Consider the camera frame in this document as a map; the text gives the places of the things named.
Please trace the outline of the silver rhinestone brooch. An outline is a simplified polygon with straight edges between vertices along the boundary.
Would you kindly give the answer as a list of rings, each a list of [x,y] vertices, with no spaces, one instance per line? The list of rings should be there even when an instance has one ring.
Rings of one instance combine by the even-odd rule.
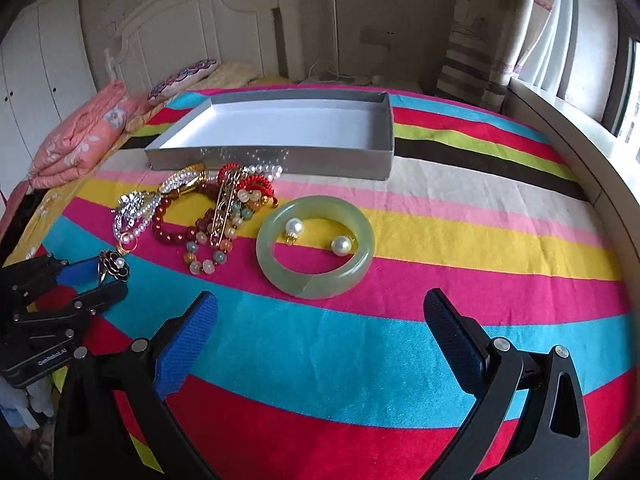
[[[113,212],[122,218],[138,221],[152,214],[161,199],[157,192],[132,191],[119,197]]]

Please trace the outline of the gold bar hair clip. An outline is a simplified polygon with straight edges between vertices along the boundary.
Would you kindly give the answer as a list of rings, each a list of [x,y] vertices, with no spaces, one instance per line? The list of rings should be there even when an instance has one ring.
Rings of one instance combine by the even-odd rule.
[[[218,195],[209,233],[209,245],[214,249],[218,249],[224,239],[231,203],[235,199],[236,189],[244,174],[244,169],[239,164],[226,165],[218,171]]]

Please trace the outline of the pearl earring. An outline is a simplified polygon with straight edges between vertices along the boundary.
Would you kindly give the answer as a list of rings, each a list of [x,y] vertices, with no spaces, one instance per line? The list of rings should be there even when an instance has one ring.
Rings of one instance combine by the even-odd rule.
[[[354,249],[355,241],[347,235],[339,235],[334,237],[330,247],[334,255],[339,257],[347,257]]]
[[[304,222],[297,217],[289,218],[284,225],[284,239],[288,245],[295,244],[305,229]]]

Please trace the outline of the green jade bangle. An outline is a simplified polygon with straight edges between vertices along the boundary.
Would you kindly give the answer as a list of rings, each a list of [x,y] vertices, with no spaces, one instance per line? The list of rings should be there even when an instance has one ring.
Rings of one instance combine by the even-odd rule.
[[[339,266],[324,272],[300,272],[294,264],[277,258],[277,242],[285,241],[285,222],[294,217],[304,222],[305,229],[298,239],[303,245],[290,254],[311,259],[331,256]],[[347,257],[331,250],[332,240],[339,235],[355,241]],[[280,292],[298,299],[328,299],[349,292],[364,279],[375,253],[375,236],[370,221],[355,205],[335,196],[311,195],[290,200],[270,214],[258,231],[255,250],[262,274]]]

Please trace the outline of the gold rhinestone bangle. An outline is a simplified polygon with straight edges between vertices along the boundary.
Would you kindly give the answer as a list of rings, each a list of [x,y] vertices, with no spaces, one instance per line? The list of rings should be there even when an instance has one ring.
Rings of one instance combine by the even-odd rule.
[[[194,188],[207,177],[207,171],[203,164],[192,164],[182,168],[168,177],[158,188],[160,195],[168,195],[177,191],[181,193],[187,188]]]

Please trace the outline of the pink folded quilt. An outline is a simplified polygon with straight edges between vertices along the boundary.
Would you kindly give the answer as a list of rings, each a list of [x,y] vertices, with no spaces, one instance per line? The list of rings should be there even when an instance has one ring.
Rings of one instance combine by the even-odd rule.
[[[27,174],[32,188],[56,188],[88,174],[125,131],[135,114],[149,108],[146,96],[130,96],[121,80],[58,124],[44,139]]]

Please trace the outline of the white wardrobe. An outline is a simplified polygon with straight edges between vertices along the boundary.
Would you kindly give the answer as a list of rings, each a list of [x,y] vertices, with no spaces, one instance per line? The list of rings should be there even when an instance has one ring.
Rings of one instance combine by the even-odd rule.
[[[9,195],[50,131],[96,94],[79,0],[37,0],[1,41],[1,192]]]

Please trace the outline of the patterned pillow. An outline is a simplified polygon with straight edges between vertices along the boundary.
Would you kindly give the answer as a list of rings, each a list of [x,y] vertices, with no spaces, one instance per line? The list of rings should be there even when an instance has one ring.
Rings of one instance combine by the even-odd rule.
[[[196,84],[212,74],[218,66],[218,62],[213,58],[206,58],[206,60],[201,60],[190,66],[186,66],[182,70],[179,70],[178,73],[156,84],[149,91],[149,104],[155,106],[176,96],[179,92],[192,86],[192,84]]]

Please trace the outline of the striped colourful bed blanket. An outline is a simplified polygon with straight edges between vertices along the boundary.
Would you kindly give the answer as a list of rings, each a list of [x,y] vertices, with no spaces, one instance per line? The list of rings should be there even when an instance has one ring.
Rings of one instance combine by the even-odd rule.
[[[239,229],[227,262],[189,269],[180,245],[141,235],[127,299],[94,321],[94,352],[152,336],[203,290],[218,323],[171,411],[225,479],[416,479],[472,408],[423,317],[441,289],[491,337],[570,352],[589,473],[622,447],[639,400],[632,307],[613,245],[550,142],[467,105],[395,92],[384,181],[286,174],[281,202],[327,195],[371,222],[375,251],[349,292],[298,299],[259,270],[268,217]]]

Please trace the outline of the white wooden headboard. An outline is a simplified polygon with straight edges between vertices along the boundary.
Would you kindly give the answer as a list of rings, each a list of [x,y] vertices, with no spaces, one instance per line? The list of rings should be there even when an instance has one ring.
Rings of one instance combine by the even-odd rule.
[[[146,0],[104,51],[108,78],[149,91],[195,62],[243,62],[258,75],[306,78],[299,0]]]

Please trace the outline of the grey shallow cardboard box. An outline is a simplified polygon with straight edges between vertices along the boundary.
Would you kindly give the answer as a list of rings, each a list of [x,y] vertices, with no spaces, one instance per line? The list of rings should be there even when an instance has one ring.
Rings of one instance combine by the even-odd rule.
[[[238,162],[287,174],[384,181],[394,157],[390,96],[345,87],[208,96],[145,148],[155,170]]]

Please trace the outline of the white bedside table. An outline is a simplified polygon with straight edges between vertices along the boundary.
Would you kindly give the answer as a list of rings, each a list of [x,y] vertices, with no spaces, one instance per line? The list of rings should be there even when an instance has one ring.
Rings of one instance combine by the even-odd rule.
[[[349,87],[363,88],[383,88],[394,91],[405,91],[423,94],[424,91],[417,81],[413,80],[393,80],[381,75],[367,76],[335,76],[332,74],[322,74],[321,76],[308,76],[302,84],[342,84]]]

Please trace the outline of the white upright lamp pole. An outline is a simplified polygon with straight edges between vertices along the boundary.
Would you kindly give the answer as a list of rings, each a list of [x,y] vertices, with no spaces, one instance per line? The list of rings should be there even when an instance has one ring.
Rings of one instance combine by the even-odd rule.
[[[332,47],[333,47],[333,73],[336,80],[340,80],[340,24],[338,24],[338,2],[331,0],[331,24],[332,24]]]

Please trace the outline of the striped window curtain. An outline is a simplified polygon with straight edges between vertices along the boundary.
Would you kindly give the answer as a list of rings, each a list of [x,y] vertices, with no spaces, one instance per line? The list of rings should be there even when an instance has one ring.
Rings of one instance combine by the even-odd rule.
[[[602,120],[619,36],[615,0],[456,0],[435,92],[498,112],[518,79]]]

